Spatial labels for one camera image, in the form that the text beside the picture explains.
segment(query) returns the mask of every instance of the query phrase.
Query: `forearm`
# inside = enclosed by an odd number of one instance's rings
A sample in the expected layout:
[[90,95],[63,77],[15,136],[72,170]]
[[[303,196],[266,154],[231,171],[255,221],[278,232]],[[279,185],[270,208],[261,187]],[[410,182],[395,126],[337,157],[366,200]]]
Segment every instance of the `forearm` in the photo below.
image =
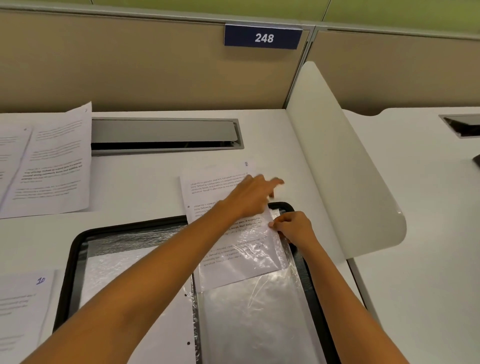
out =
[[127,363],[206,253],[237,220],[219,202],[120,274],[24,364]]
[[344,364],[405,364],[406,359],[347,285],[321,245],[302,254]]

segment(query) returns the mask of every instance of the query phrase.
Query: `blue sign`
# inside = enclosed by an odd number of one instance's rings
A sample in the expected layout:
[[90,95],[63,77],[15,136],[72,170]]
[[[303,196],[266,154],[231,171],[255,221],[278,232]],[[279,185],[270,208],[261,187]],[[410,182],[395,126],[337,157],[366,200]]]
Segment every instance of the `blue sign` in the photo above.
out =
[[225,46],[297,49],[302,30],[248,25],[225,25]]

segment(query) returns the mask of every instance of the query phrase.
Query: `hand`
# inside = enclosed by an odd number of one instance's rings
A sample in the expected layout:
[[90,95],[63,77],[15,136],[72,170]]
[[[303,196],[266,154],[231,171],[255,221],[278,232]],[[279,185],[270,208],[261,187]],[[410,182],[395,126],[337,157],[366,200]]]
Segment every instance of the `hand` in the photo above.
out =
[[284,182],[277,177],[266,181],[262,174],[255,178],[247,174],[224,202],[236,210],[237,219],[261,214],[268,204],[268,197],[274,196],[273,190],[279,184]]
[[301,211],[286,212],[269,222],[268,226],[281,232],[303,252],[309,250],[310,247],[320,246],[313,232],[312,223]]

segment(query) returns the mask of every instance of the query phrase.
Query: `white desk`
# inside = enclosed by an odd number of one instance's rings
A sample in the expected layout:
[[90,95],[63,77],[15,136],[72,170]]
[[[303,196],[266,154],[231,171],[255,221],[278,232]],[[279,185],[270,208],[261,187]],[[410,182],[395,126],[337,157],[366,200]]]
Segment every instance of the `white desk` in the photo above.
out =
[[387,109],[348,119],[405,214],[394,248],[355,258],[380,322],[411,363],[480,362],[480,138],[439,114]]
[[238,118],[245,149],[95,157],[87,212],[0,220],[0,274],[51,267],[54,281],[42,339],[51,333],[70,245],[81,232],[183,215],[184,168],[252,158],[266,177],[282,177],[277,201],[303,210],[336,266],[358,294],[285,110],[94,113],[111,117]]

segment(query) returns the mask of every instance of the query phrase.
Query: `left hand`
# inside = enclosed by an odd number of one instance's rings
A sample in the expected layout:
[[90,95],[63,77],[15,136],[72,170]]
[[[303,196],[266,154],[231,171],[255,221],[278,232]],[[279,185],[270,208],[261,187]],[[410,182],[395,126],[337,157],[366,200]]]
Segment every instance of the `left hand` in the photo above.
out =
[[261,214],[268,204],[268,197],[274,196],[273,190],[279,184],[284,182],[277,177],[266,181],[262,174],[256,177],[247,174],[223,201],[237,210],[238,219]]

